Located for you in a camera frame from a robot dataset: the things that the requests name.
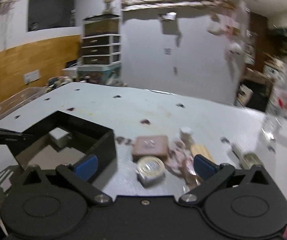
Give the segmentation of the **oval light wooden block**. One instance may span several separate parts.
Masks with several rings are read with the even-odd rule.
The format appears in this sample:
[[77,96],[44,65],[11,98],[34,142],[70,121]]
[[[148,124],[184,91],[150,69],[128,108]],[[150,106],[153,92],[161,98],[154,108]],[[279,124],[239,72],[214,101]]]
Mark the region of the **oval light wooden block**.
[[193,144],[191,145],[190,151],[192,153],[192,156],[195,157],[196,155],[202,155],[209,161],[212,161],[214,163],[214,159],[212,158],[212,155],[207,150],[207,148],[202,144]]

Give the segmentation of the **black storage box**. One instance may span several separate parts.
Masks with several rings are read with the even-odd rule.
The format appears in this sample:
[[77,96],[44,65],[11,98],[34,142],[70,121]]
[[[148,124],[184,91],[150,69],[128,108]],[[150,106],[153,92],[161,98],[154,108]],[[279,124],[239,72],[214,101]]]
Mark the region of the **black storage box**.
[[105,126],[56,111],[24,131],[23,142],[9,145],[22,168],[36,164],[53,170],[68,164],[84,181],[93,181],[116,159],[114,131]]

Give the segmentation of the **white rectangular charger block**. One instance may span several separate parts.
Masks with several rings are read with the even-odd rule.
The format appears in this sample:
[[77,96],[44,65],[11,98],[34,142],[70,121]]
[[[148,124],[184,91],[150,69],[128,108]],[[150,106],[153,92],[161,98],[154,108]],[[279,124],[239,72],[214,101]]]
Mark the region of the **white rectangular charger block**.
[[71,134],[61,128],[55,128],[49,132],[51,141],[59,148],[65,148],[71,140]]

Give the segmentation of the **round cream tape dispenser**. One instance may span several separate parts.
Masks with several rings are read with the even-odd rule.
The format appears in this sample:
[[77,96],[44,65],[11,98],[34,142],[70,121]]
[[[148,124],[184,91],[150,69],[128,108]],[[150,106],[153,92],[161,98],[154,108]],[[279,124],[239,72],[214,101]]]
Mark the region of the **round cream tape dispenser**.
[[150,187],[165,178],[163,161],[154,156],[142,157],[137,162],[137,179],[144,187]]

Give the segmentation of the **brown carved wooden coaster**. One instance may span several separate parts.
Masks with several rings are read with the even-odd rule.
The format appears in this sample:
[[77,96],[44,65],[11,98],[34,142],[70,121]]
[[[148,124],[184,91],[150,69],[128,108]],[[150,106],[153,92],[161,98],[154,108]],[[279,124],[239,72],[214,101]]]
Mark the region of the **brown carved wooden coaster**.
[[153,156],[161,160],[166,160],[168,149],[167,135],[139,136],[133,143],[131,155],[134,162],[137,162],[140,158],[147,156]]

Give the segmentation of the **beige utility knife tool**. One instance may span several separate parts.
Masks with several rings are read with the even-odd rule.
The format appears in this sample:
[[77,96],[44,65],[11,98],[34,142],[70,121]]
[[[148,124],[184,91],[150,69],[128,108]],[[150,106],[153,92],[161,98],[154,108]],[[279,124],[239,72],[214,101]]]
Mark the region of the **beige utility knife tool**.
[[231,150],[239,159],[240,166],[243,169],[250,170],[253,166],[263,166],[262,161],[255,153],[244,153],[238,144],[231,144]]

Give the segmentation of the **clear plastic storage bin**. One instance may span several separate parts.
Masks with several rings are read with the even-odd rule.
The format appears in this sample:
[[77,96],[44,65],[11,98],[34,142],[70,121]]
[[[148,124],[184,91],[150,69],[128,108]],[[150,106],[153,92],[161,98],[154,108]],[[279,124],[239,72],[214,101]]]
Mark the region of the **clear plastic storage bin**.
[[0,103],[0,120],[27,103],[43,96],[45,92],[45,87],[29,87],[4,100]]

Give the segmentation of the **clear plastic water bottle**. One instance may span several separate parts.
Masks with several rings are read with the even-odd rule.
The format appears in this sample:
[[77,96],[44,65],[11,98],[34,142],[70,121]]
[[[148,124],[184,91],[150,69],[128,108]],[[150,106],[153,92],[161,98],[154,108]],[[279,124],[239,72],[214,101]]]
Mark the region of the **clear plastic water bottle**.
[[275,80],[265,111],[262,133],[267,140],[275,140],[281,121],[287,113],[287,64],[281,63],[279,77]]

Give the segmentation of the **white three drawer cabinet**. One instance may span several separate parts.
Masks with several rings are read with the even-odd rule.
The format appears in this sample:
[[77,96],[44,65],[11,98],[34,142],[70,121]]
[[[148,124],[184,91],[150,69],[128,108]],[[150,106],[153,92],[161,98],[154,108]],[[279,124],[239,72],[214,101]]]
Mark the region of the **white three drawer cabinet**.
[[121,61],[121,35],[102,34],[82,38],[84,65],[111,65]]

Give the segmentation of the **glass fish tank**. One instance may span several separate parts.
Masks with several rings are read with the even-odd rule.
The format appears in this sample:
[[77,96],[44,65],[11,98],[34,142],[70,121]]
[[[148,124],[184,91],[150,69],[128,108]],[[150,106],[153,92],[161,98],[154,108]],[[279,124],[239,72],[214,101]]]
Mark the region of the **glass fish tank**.
[[83,19],[84,36],[119,33],[119,15],[102,14]]

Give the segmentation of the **white wall power socket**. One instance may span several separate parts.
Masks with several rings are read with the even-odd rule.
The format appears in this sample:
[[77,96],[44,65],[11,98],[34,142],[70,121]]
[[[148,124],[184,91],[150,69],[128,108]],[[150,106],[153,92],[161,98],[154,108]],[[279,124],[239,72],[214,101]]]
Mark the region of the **white wall power socket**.
[[23,75],[24,84],[27,85],[31,82],[37,81],[41,78],[39,69],[34,70],[33,72],[29,72]]

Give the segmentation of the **dark wall window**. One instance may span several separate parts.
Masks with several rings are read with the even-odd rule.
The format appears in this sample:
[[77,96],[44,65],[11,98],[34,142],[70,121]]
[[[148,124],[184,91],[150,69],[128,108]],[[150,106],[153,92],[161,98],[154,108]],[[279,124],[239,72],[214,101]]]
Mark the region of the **dark wall window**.
[[75,26],[75,0],[29,0],[28,31]]

